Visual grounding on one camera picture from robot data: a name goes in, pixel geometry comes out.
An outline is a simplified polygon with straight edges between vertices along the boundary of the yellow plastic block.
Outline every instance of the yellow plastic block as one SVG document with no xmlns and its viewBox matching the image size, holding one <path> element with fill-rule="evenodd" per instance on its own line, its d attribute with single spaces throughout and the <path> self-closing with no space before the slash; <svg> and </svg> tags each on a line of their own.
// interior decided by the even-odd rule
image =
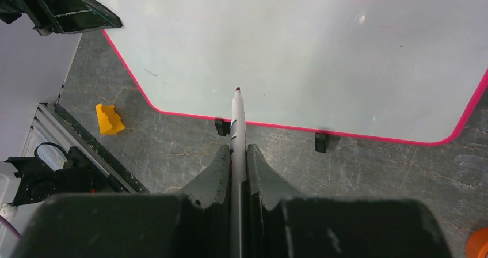
<svg viewBox="0 0 488 258">
<path fill-rule="evenodd" d="M 97 104 L 98 125 L 101 134 L 117 134 L 125 129 L 119 114 L 115 113 L 115 105 Z"/>
</svg>

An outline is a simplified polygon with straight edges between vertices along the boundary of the marble floor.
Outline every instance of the marble floor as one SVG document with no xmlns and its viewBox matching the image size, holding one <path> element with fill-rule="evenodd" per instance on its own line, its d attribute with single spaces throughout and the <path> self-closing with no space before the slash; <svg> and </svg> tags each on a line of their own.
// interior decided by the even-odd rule
<svg viewBox="0 0 488 258">
<path fill-rule="evenodd" d="M 152 193 L 178 190 L 229 143 L 212 121 L 154 111 L 101 32 L 82 36 L 59 103 Z M 126 130 L 100 135 L 98 103 L 115 104 Z M 474 230 L 488 226 L 488 93 L 461 136 L 439 147 L 333 138 L 321 154 L 312 133 L 257 126 L 247 127 L 247 140 L 305 194 L 421 200 L 455 257 L 464 257 Z"/>
</svg>

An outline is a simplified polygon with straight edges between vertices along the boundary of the white marker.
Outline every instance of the white marker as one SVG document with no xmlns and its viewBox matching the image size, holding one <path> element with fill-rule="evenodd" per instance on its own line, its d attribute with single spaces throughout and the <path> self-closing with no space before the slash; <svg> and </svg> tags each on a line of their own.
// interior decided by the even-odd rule
<svg viewBox="0 0 488 258">
<path fill-rule="evenodd" d="M 241 184 L 247 180 L 246 174 L 246 120 L 244 119 L 244 100 L 241 89 L 235 89 L 232 100 L 232 120 L 230 127 L 230 158 L 232 167 L 232 193 L 230 213 L 230 255 L 243 257 L 244 234 Z"/>
</svg>

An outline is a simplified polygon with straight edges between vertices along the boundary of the purple cable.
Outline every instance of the purple cable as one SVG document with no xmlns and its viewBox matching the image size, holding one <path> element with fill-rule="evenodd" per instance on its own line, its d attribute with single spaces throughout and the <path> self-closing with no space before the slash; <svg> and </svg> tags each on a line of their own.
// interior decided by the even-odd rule
<svg viewBox="0 0 488 258">
<path fill-rule="evenodd" d="M 3 224 L 8 230 L 10 230 L 14 234 L 14 236 L 20 239 L 21 236 L 17 229 L 15 229 L 15 227 L 2 216 L 0 216 L 0 223 Z"/>
</svg>

